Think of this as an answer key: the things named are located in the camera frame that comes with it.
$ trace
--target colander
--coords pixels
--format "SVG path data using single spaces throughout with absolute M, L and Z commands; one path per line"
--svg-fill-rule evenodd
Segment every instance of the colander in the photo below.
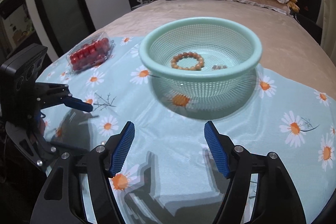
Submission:
M 173 69 L 170 61 L 183 52 L 197 52 L 204 59 L 201 71 Z M 175 92 L 189 98 L 212 98 L 230 92 L 241 76 L 254 69 L 262 54 L 258 36 L 231 20 L 196 17 L 165 24 L 149 33 L 140 45 L 142 63 L 152 75 L 165 78 Z M 193 58 L 178 62 L 192 67 Z M 213 70 L 214 65 L 226 66 Z

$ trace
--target basket rim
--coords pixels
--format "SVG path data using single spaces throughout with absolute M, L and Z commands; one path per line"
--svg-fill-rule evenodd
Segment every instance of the basket rim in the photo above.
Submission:
M 177 70 L 161 65 L 149 56 L 148 53 L 151 45 L 164 33 L 171 31 L 176 27 L 183 27 L 192 24 L 219 25 L 236 30 L 249 40 L 249 42 L 253 46 L 254 51 L 249 59 L 239 65 L 229 67 L 223 70 L 212 71 Z M 145 67 L 148 68 L 150 72 L 152 72 L 156 76 L 161 76 L 183 82 L 207 83 L 230 80 L 244 75 L 245 73 L 257 66 L 261 59 L 262 52 L 263 47 L 261 45 L 259 37 L 252 30 L 245 27 L 244 25 L 223 18 L 192 17 L 167 23 L 150 32 L 140 44 L 139 56 Z

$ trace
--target orange beaded bracelet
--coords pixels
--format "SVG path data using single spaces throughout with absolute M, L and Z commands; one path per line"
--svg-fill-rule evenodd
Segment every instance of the orange beaded bracelet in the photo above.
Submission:
M 191 68 L 182 68 L 180 67 L 177 62 L 182 60 L 183 58 L 194 58 L 198 61 L 198 63 Z M 184 52 L 182 54 L 178 54 L 176 56 L 173 57 L 173 59 L 170 61 L 171 63 L 171 67 L 173 69 L 182 69 L 182 70 L 201 70 L 201 68 L 204 67 L 204 59 L 197 53 L 195 52 Z

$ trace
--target light blue floral tablecloth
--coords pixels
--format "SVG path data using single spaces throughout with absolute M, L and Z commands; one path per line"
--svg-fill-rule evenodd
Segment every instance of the light blue floral tablecloth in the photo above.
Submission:
M 112 39 L 113 55 L 101 66 L 73 75 L 63 56 L 38 81 L 67 83 L 74 97 L 94 106 L 92 113 L 64 105 L 43 110 L 48 140 L 90 150 L 120 133 L 127 121 L 135 124 L 122 171 L 110 180 L 126 223 L 212 223 L 227 180 L 204 139 L 209 119 L 251 153 L 278 153 L 307 223 L 314 220 L 336 188 L 333 99 L 258 65 L 241 108 L 197 114 L 197 102 L 185 97 L 176 103 L 176 94 L 160 88 L 160 79 L 142 65 L 142 37 Z M 251 215 L 256 180 L 253 175 L 243 222 Z M 95 223 L 85 176 L 82 185 L 88 220 Z

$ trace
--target glass panel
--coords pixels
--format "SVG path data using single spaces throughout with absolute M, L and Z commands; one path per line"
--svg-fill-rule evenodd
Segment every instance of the glass panel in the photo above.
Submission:
M 42 2 L 64 52 L 90 34 L 78 0 L 42 0 Z

